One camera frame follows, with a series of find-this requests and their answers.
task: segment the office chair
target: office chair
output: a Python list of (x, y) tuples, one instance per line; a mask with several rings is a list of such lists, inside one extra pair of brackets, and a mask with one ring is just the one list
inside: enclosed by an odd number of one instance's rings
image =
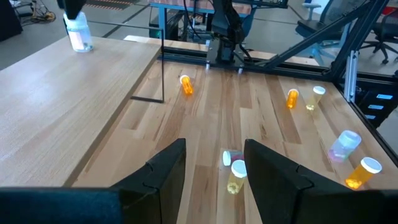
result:
[[(366, 0), (330, 0), (323, 10), (320, 20), (312, 19), (313, 10), (321, 7), (319, 4), (303, 3), (303, 6), (309, 8), (310, 15), (307, 20), (297, 22), (296, 32), (302, 37), (307, 38), (313, 33), (321, 30), (335, 20), (343, 17), (345, 14), (361, 6)], [(314, 44), (311, 49), (312, 58), (324, 65), (321, 55), (334, 59), (335, 56), (326, 52), (325, 49), (341, 48), (347, 38), (351, 23), (348, 23), (339, 31), (330, 33), (325, 39)]]
[(382, 63), (385, 65), (388, 63), (386, 49), (398, 54), (396, 49), (385, 44), (385, 42), (398, 44), (398, 39), (395, 38), (398, 37), (398, 10), (384, 16), (381, 22), (377, 22), (373, 27), (373, 32), (376, 34), (376, 40), (378, 41), (365, 41), (368, 45), (361, 47), (361, 49), (374, 47), (373, 53), (381, 50), (385, 57)]

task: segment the blue metal frame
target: blue metal frame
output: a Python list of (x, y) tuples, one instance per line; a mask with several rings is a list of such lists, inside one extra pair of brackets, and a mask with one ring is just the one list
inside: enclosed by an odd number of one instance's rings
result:
[[(159, 4), (159, 3), (151, 3), (150, 6), (159, 8), (159, 28), (164, 30), (163, 38), (166, 38), (165, 35), (167, 33), (167, 30), (166, 30), (166, 28), (167, 28), (167, 26), (166, 26), (167, 9), (185, 10), (185, 8), (183, 6), (176, 6), (176, 5), (170, 5), (170, 4)], [(187, 10), (189, 12), (193, 12), (193, 7), (187, 7)], [(196, 8), (195, 12), (214, 14), (214, 10), (213, 9)], [(239, 16), (242, 17), (242, 18), (245, 18), (248, 15), (249, 14), (239, 14)]]

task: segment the black chair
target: black chair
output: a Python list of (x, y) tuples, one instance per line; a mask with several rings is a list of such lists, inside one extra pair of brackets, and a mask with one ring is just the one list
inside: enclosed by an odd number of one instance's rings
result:
[(396, 49), (385, 44), (385, 42), (398, 44), (398, 39), (396, 39), (398, 37), (398, 10), (384, 16), (381, 22), (377, 22), (373, 27), (373, 32), (376, 34), (376, 40), (378, 41), (365, 41), (368, 45), (361, 47), (361, 49), (374, 47), (373, 53), (381, 50), (385, 57), (382, 63), (385, 65), (388, 63), (386, 49), (398, 54)]
[[(330, 0), (323, 10), (319, 21), (312, 19), (312, 12), (315, 8), (321, 7), (321, 5), (304, 3), (303, 6), (310, 9), (310, 15), (307, 20), (298, 21), (296, 32), (302, 37), (307, 38), (337, 19), (343, 17), (345, 14), (355, 10), (365, 1), (367, 0)], [(336, 32), (330, 32), (325, 39), (320, 40), (312, 46), (311, 55), (320, 65), (323, 65), (321, 55), (332, 59), (335, 58), (334, 55), (324, 51), (324, 49), (341, 48), (348, 35), (350, 25), (351, 23)]]

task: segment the white cap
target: white cap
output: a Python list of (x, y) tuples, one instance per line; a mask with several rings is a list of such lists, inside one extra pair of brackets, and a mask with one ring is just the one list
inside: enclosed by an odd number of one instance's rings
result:
[(182, 75), (181, 77), (180, 77), (180, 83), (182, 84), (182, 78), (183, 77), (188, 77), (189, 78), (189, 76), (188, 75)]
[(224, 166), (231, 165), (231, 153), (228, 151), (223, 152), (223, 164)]
[(299, 91), (297, 90), (297, 89), (291, 89), (291, 90), (289, 90), (289, 92), (287, 93), (288, 95), (289, 95), (289, 93), (291, 92), (291, 91), (296, 91), (297, 92), (297, 96), (299, 96)]
[(313, 87), (312, 90), (313, 90), (316, 94), (319, 94), (319, 95), (323, 95), (323, 94), (326, 93), (325, 88), (322, 87), (322, 86), (315, 86), (315, 87)]
[(238, 159), (232, 163), (231, 170), (235, 177), (243, 178), (248, 175), (244, 161), (241, 159)]
[(81, 29), (82, 27), (87, 26), (87, 19), (84, 12), (79, 12), (76, 19), (68, 19), (67, 14), (64, 13), (63, 18), (65, 19), (65, 23), (69, 29)]
[(362, 138), (357, 133), (345, 130), (338, 137), (338, 141), (344, 146), (350, 149), (355, 149), (361, 144)]
[(377, 160), (365, 157), (361, 160), (361, 165), (370, 173), (377, 174), (381, 171), (382, 166)]

